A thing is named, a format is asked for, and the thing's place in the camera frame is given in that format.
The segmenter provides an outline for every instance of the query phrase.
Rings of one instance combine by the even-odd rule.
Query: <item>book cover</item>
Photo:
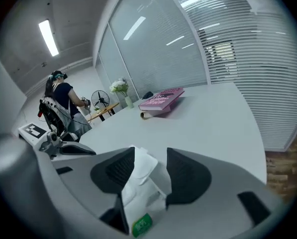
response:
[[[184,92],[183,88],[175,88],[164,90],[157,95],[153,96],[151,99],[141,103],[139,108],[142,111],[148,110],[158,110],[161,111],[174,102],[182,93]]]

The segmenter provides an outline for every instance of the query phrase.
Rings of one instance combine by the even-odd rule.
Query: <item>concrete ceiling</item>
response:
[[[54,70],[92,57],[94,34],[106,2],[19,0],[15,4],[0,28],[0,60],[23,92]],[[54,57],[38,27],[46,19],[60,53]]]

